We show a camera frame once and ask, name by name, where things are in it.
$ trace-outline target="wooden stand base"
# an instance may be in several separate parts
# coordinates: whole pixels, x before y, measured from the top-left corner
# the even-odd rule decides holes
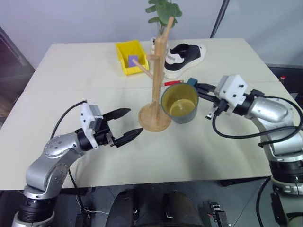
[[[170,125],[171,119],[164,113],[161,106],[159,106],[157,117],[153,118],[152,111],[154,105],[160,104],[148,104],[142,107],[139,112],[139,123],[144,129],[148,131],[158,132],[166,129]]]

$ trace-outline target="green plant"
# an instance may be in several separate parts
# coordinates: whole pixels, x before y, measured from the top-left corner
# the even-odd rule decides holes
[[[181,17],[182,12],[176,3],[172,3],[168,0],[149,0],[149,4],[152,6],[145,9],[147,13],[157,12],[157,17],[153,17],[148,20],[148,23],[157,23],[158,24],[158,35],[162,35],[164,27],[167,26],[170,17],[174,17],[175,20],[172,24],[172,27],[177,23],[176,17]]]

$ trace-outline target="black pole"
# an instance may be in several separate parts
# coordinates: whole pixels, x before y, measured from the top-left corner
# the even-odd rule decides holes
[[[216,32],[219,28],[219,25],[220,25],[224,15],[225,15],[225,11],[227,9],[228,3],[229,3],[229,0],[223,0],[221,9],[219,11],[216,23],[214,24],[214,28],[213,28],[212,34],[210,35],[210,38],[214,38],[214,35],[216,34]]]

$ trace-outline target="black cable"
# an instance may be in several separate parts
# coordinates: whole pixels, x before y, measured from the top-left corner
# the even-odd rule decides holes
[[[64,114],[62,114],[62,116],[60,117],[60,119],[58,120],[56,126],[55,126],[54,129],[53,129],[53,132],[52,132],[52,135],[51,135],[51,139],[55,136],[55,133],[56,133],[58,127],[59,127],[59,124],[61,123],[62,119],[66,116],[66,114],[67,114],[70,110],[72,110],[73,108],[75,108],[75,107],[77,107],[77,106],[79,106],[79,105],[82,105],[83,103],[87,103],[87,101],[84,100],[84,101],[82,101],[82,102],[76,103],[75,105],[72,105],[70,108],[68,108],[68,109],[64,112]],[[72,177],[72,174],[71,174],[70,169],[68,170],[68,174],[69,174],[69,176],[70,176],[70,178],[71,178],[71,181],[72,181],[72,184],[74,185],[74,188],[75,188],[75,190],[76,190],[76,194],[77,194],[76,196],[78,197],[79,204],[80,204],[80,206],[81,206],[81,212],[83,212],[83,211],[85,210],[84,205],[83,205],[83,201],[82,201],[81,195],[80,195],[80,193],[79,193],[79,189],[78,189],[78,187],[77,187],[77,184],[76,184],[74,178]]]
[[[261,219],[261,216],[260,216],[260,199],[261,199],[262,192],[263,192],[265,186],[267,185],[267,183],[269,182],[269,180],[270,180],[270,176],[266,179],[266,181],[260,187],[259,192],[258,192],[258,196],[257,196],[256,213],[257,213],[258,222],[259,222],[261,227],[264,227],[264,225],[262,223],[262,219]]]
[[[279,97],[274,97],[274,96],[266,96],[265,98],[279,98]],[[288,102],[290,105],[292,105],[296,111],[298,112],[299,116],[300,116],[300,123],[299,123],[299,126],[285,126],[285,127],[280,127],[280,128],[276,128],[276,129],[271,129],[271,130],[267,130],[267,131],[262,131],[262,132],[259,132],[259,133],[255,133],[255,134],[250,134],[250,135],[244,135],[244,136],[231,136],[231,135],[226,135],[226,134],[223,134],[221,133],[220,131],[218,131],[217,127],[216,127],[216,118],[218,115],[214,115],[213,117],[213,122],[212,122],[212,126],[213,126],[213,129],[214,131],[222,136],[222,137],[225,137],[225,138],[229,138],[229,139],[248,139],[248,138],[253,138],[253,137],[258,137],[258,136],[263,136],[263,135],[267,135],[267,134],[270,134],[270,133],[273,133],[273,132],[277,132],[277,131],[282,131],[282,130],[287,130],[287,129],[295,129],[291,134],[281,138],[281,139],[278,139],[278,140],[273,140],[273,141],[266,141],[266,142],[262,142],[262,143],[259,143],[258,146],[260,147],[263,147],[264,145],[266,144],[272,144],[272,143],[278,143],[278,142],[282,142],[284,140],[287,140],[291,137],[293,137],[294,135],[296,135],[300,130],[302,130],[302,126],[303,126],[303,114],[300,110],[299,107],[297,107],[296,104],[294,104],[293,102],[287,100],[287,99],[284,99],[284,98],[280,98],[282,100],[285,100],[286,102]]]

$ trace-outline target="white wall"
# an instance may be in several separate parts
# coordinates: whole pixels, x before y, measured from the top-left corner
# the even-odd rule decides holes
[[[222,0],[174,0],[183,16],[170,39],[208,38]],[[149,40],[147,0],[1,0],[0,26],[36,68],[53,43]]]
[[[303,67],[303,1],[230,0],[215,37],[243,37],[265,63]]]

